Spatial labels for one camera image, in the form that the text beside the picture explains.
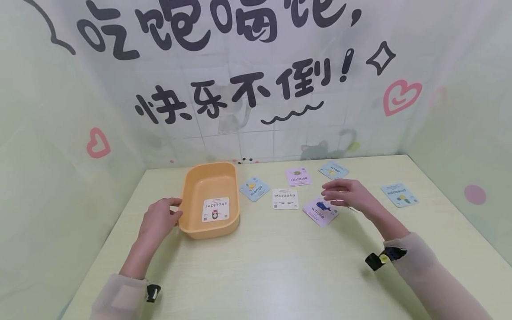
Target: hand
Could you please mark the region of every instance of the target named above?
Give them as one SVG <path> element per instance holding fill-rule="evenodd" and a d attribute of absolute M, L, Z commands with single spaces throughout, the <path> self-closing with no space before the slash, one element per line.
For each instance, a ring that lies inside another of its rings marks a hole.
<path fill-rule="evenodd" d="M 139 230 L 139 239 L 149 242 L 156 247 L 160 246 L 165 237 L 183 215 L 182 211 L 172 211 L 170 206 L 179 206 L 179 198 L 162 198 L 150 205 L 144 214 Z"/>
<path fill-rule="evenodd" d="M 366 218 L 372 220 L 384 207 L 382 204 L 357 180 L 336 179 L 322 186 L 324 200 L 331 201 L 332 205 L 353 207 L 361 211 Z"/>

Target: light green wall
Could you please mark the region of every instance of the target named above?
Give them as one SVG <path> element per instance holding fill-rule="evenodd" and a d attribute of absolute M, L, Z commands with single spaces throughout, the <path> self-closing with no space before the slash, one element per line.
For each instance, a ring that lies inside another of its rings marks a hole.
<path fill-rule="evenodd" d="M 509 18 L 457 65 L 408 154 L 512 264 L 511 31 Z M 484 204 L 466 199 L 472 184 Z"/>
<path fill-rule="evenodd" d="M 57 319 L 145 166 L 76 56 L 23 1 L 0 10 L 0 310 Z M 86 152 L 91 128 L 111 152 Z"/>

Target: pink card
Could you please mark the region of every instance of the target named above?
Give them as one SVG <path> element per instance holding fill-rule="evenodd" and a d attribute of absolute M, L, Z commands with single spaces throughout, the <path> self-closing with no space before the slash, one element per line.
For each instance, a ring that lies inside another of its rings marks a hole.
<path fill-rule="evenodd" d="M 311 219 L 313 219 L 320 227 L 327 226 L 339 214 L 335 206 L 319 197 L 309 202 L 302 209 Z"/>
<path fill-rule="evenodd" d="M 311 177 L 306 168 L 288 169 L 285 173 L 290 187 L 311 184 Z"/>

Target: sparkle star drawing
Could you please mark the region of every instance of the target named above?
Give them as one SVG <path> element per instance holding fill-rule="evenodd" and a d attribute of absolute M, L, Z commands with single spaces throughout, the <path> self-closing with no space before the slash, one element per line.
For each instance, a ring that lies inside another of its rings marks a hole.
<path fill-rule="evenodd" d="M 386 62 L 384 62 L 383 65 L 381 65 L 378 61 L 375 59 L 379 57 L 379 55 L 382 53 L 382 51 L 386 53 L 388 56 L 388 59 L 386 59 Z M 380 76 L 381 73 L 384 71 L 384 69 L 389 65 L 391 60 L 393 60 L 396 57 L 396 54 L 394 54 L 391 49 L 388 47 L 388 43 L 386 41 L 383 41 L 380 44 L 379 50 L 373 54 L 373 56 L 366 60 L 367 65 L 373 65 L 377 69 L 377 76 Z"/>

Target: beige sleeve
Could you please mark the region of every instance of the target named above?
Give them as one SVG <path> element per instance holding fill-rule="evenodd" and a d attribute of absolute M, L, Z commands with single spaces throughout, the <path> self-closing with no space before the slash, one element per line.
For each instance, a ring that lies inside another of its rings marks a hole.
<path fill-rule="evenodd" d="M 112 274 L 93 303 L 90 320 L 137 320 L 148 281 Z"/>
<path fill-rule="evenodd" d="M 407 254 L 393 262 L 433 320 L 492 319 L 482 305 L 446 270 L 416 233 L 384 242 Z"/>

